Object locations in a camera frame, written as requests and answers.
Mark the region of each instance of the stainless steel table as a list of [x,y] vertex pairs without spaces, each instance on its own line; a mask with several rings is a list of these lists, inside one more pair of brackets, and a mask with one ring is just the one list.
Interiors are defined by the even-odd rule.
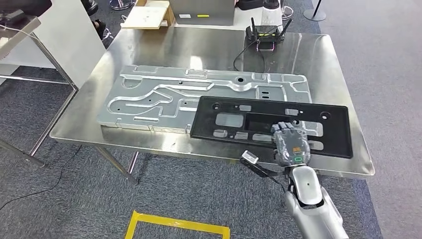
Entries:
[[[162,133],[100,126],[96,116],[114,80],[124,65],[154,65],[233,70],[233,60],[243,49],[244,32],[234,30],[163,28],[154,31],[123,29],[93,70],[50,136],[57,141],[90,144],[110,160],[129,180],[136,157],[126,170],[104,147],[142,151],[177,157],[238,160],[248,149],[264,166],[272,166],[272,150],[245,145],[204,141],[186,134]],[[328,35],[287,33],[276,52],[266,53],[267,71],[305,75],[314,103],[349,108],[353,141],[352,159],[313,155],[311,166],[319,173],[335,176],[373,175],[362,130],[344,81],[331,38]],[[244,71],[262,71],[262,59],[247,52],[237,62]]]

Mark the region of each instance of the floor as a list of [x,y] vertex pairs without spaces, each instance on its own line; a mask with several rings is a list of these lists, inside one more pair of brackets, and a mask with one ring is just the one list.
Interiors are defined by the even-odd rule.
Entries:
[[[312,7],[309,0],[287,3],[296,11],[290,31],[331,35],[375,163],[376,176],[367,181],[321,178],[343,215],[346,231],[352,239],[419,238],[422,208],[415,202],[422,196],[421,128],[412,119],[421,114],[418,73],[422,71],[422,44],[414,36],[419,34],[415,19],[422,4],[416,0],[324,0],[321,9],[327,19],[318,25],[298,14]],[[93,18],[106,19],[116,35],[120,15],[125,13],[110,10],[103,0]],[[48,70],[24,68],[17,74],[58,77]],[[29,150],[35,135],[42,132],[69,92],[65,87],[6,81],[0,87],[0,135]],[[404,114],[394,114],[398,110]],[[54,184],[77,148],[48,139],[37,154],[49,162],[48,170],[0,151],[0,159],[4,159],[0,160],[0,206]],[[128,164],[129,152],[112,152]],[[0,238],[123,238],[132,210],[228,226],[232,238],[300,238],[280,206],[282,195],[277,185],[257,178],[241,165],[151,154],[140,158],[135,168],[140,185],[132,187],[91,147],[82,147],[57,188],[10,203],[0,211]],[[416,166],[405,167],[413,158]],[[134,238],[163,235],[217,238],[142,223]]]
[[382,235],[421,238],[422,2],[324,0],[321,9],[375,164],[367,183]]

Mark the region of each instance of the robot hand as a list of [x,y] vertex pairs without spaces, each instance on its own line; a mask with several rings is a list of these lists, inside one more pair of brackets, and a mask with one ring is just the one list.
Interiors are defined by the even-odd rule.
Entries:
[[279,122],[271,127],[277,146],[276,159],[282,167],[307,164],[311,159],[311,149],[304,130],[291,123]]
[[289,174],[285,205],[305,239],[348,239],[343,218],[328,192],[307,166],[311,158],[304,130],[279,122],[271,128],[277,146],[276,159]]

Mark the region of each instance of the robot finger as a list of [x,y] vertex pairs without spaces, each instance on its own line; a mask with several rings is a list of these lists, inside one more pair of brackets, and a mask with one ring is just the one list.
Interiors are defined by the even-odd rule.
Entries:
[[281,130],[287,129],[287,125],[284,122],[278,122],[278,125],[279,125],[279,127],[280,127]]
[[280,131],[280,127],[278,126],[278,124],[273,124],[271,127],[271,133],[275,133],[277,131]]
[[292,123],[286,123],[286,126],[289,129],[295,129],[295,127],[292,125]]

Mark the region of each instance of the black monitor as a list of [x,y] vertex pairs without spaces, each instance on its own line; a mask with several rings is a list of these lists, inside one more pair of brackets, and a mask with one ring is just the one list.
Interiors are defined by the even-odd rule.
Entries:
[[26,15],[41,16],[51,7],[51,0],[0,0],[0,14],[22,10]]

